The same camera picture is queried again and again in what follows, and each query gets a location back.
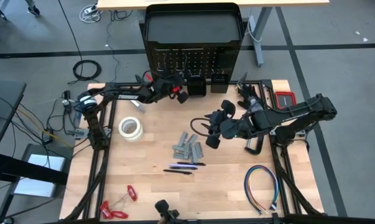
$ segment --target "red handle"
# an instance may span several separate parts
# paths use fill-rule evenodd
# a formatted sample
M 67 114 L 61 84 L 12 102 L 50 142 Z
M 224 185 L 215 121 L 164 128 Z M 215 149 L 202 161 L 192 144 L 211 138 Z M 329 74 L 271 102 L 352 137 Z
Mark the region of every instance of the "red handle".
M 117 217 L 117 218 L 127 218 L 128 217 L 128 215 L 126 213 L 123 213 L 121 211 L 112 211 L 111 214 L 114 217 Z
M 130 185 L 127 186 L 127 192 L 129 194 L 129 196 L 131 196 L 131 198 L 132 198 L 133 201 L 137 200 L 136 192 L 135 192 L 135 190 L 133 189 L 132 186 L 130 186 Z
M 108 201 L 104 201 L 101 205 L 100 205 L 100 210 L 101 210 L 101 213 L 103 214 L 103 218 L 104 219 L 112 219 L 113 218 L 113 215 L 111 214 L 110 212 L 110 209 L 108 208 Z

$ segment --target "black metal frame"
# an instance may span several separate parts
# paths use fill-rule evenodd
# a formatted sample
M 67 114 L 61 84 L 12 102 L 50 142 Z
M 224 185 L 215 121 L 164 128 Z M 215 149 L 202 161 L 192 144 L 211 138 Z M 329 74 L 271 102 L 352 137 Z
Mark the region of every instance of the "black metal frame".
M 252 84 L 252 85 L 258 85 L 261 98 L 262 98 L 262 100 L 265 104 L 267 103 L 265 92 L 268 91 L 269 95 L 270 95 L 270 99 L 271 99 L 271 105 L 273 107 L 276 106 L 275 105 L 275 98 L 274 98 L 274 91 L 273 91 L 271 80 L 245 81 L 244 83 Z M 230 85 L 235 85 L 235 84 L 237 84 L 237 81 L 231 81 L 230 82 Z M 140 85 L 140 83 L 122 83 L 122 86 L 139 86 L 139 85 Z M 108 122 L 109 128 L 113 128 L 114 115 L 115 115 L 115 112 L 116 112 L 116 102 L 117 101 L 114 100 L 111 103 L 109 122 Z M 100 114 L 100 125 L 103 125 L 103 123 L 104 123 L 105 114 L 106 114 L 106 110 L 103 110 Z M 274 148 L 273 146 L 271 147 L 271 149 L 272 149 L 272 153 L 273 153 L 273 159 L 275 161 L 274 153 L 277 153 L 277 149 Z M 95 151 L 93 153 L 92 165 L 91 165 L 90 176 L 89 176 L 89 181 L 88 181 L 88 187 L 91 185 L 91 182 L 95 178 L 97 163 L 98 163 L 98 154 L 99 154 L 98 151 Z M 290 164 L 290 161 L 289 161 L 288 152 L 285 150 L 285 152 L 283 152 L 282 155 L 283 155 L 283 158 L 284 158 L 284 165 L 285 165 L 286 172 L 289 175 L 289 177 L 291 177 L 292 180 L 293 180 L 294 175 L 292 173 L 292 167 L 291 167 L 291 164 Z M 108 162 L 108 156 L 109 156 L 109 151 L 104 151 L 103 162 L 106 162 L 106 163 Z M 287 214 L 290 214 L 290 211 L 289 211 L 289 207 L 288 207 L 288 201 L 287 201 L 287 196 L 286 196 L 286 192 L 285 192 L 284 181 L 282 180 L 282 178 L 279 174 L 276 173 L 276 176 L 277 176 L 278 181 L 281 183 L 280 184 L 280 198 L 281 198 L 281 202 L 282 202 L 283 213 L 284 213 L 284 215 L 287 215 Z M 100 215 L 101 215 L 100 205 L 103 203 L 105 182 L 106 182 L 106 179 L 104 178 L 100 182 L 100 185 L 99 185 L 98 198 L 97 198 L 97 201 L 96 201 L 96 208 L 95 208 L 95 218 L 99 218 Z M 295 198 L 295 196 L 293 194 L 292 194 L 292 198 L 294 200 L 295 211 L 297 211 L 298 214 L 301 214 L 300 206 L 297 202 L 297 199 Z M 86 204 L 86 207 L 85 207 L 84 212 L 83 212 L 83 219 L 89 218 L 90 207 L 91 207 L 91 200 L 89 199 L 89 202 Z M 111 223 L 121 223 L 122 222 L 122 223 L 143 224 L 143 223 L 157 223 L 158 221 L 152 220 L 152 221 L 133 221 L 133 222 L 129 222 L 129 221 L 121 221 L 121 222 L 110 221 L 110 222 Z M 273 223 L 273 222 L 274 222 L 274 218 L 242 218 L 242 219 L 239 218 L 239 219 L 224 219 L 224 220 L 222 220 L 222 219 L 221 220 L 200 220 L 200 223 L 258 223 L 258 224 L 260 224 L 260 223 Z

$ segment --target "white cable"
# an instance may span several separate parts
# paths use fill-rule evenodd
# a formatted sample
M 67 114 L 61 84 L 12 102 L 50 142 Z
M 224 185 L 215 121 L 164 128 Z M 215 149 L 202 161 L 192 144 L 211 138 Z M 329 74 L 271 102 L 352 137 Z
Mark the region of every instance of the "white cable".
M 118 125 L 118 131 L 129 142 L 138 141 L 143 137 L 143 125 L 134 117 L 122 119 Z
M 101 19 L 101 14 L 103 13 L 102 10 L 97 10 L 96 13 L 92 14 L 92 15 L 87 15 L 85 13 L 85 10 L 91 8 L 95 6 L 95 4 L 91 4 L 91 5 L 88 5 L 88 6 L 85 6 L 81 11 L 80 11 L 80 20 L 84 23 L 95 23 L 95 22 L 99 22 L 100 19 Z
M 251 8 L 251 10 L 249 10 L 249 16 L 248 16 L 248 32 L 246 32 L 245 34 L 249 34 L 255 42 L 258 42 L 258 43 L 259 43 L 260 41 L 262 41 L 262 37 L 261 37 L 260 40 L 257 40 L 257 39 L 255 39 L 255 37 L 252 35 L 251 23 L 250 23 L 250 20 L 249 20 L 249 18 L 250 18 L 251 16 L 252 16 L 252 8 Z

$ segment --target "black container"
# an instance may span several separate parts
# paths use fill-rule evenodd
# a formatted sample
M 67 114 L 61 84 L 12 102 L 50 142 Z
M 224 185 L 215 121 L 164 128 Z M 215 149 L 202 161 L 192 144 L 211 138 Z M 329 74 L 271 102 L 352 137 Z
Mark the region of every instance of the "black container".
M 239 7 L 234 3 L 154 4 L 141 25 L 150 69 L 161 75 L 177 71 L 230 81 L 244 37 Z

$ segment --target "cable bundle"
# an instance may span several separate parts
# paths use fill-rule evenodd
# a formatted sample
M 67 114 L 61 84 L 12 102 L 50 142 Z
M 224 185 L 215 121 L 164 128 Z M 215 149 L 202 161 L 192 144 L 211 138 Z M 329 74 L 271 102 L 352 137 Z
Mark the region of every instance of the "cable bundle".
M 266 171 L 268 174 L 270 174 L 270 176 L 272 177 L 273 179 L 273 183 L 274 183 L 274 197 L 273 197 L 273 201 L 272 201 L 272 204 L 270 206 L 269 209 L 271 210 L 275 210 L 276 207 L 277 207 L 277 200 L 279 199 L 279 183 L 277 181 L 277 178 L 275 177 L 274 173 L 269 170 L 267 167 L 265 166 L 261 166 L 261 165 L 257 165 L 257 166 L 253 166 L 251 167 L 247 174 L 245 175 L 245 179 L 244 179 L 244 191 L 245 191 L 245 195 L 247 196 L 248 200 L 249 200 L 249 203 L 251 203 L 251 205 L 253 207 L 255 207 L 255 209 L 257 210 L 257 212 L 259 212 L 260 215 L 262 215 L 262 213 L 268 213 L 266 211 L 266 209 L 260 205 L 255 199 L 254 199 L 254 196 L 252 194 L 252 188 L 251 188 L 251 185 L 250 185 L 250 180 L 251 180 L 251 176 L 252 176 L 252 173 L 255 171 L 255 170 L 259 170 L 259 169 L 262 169 L 264 171 Z

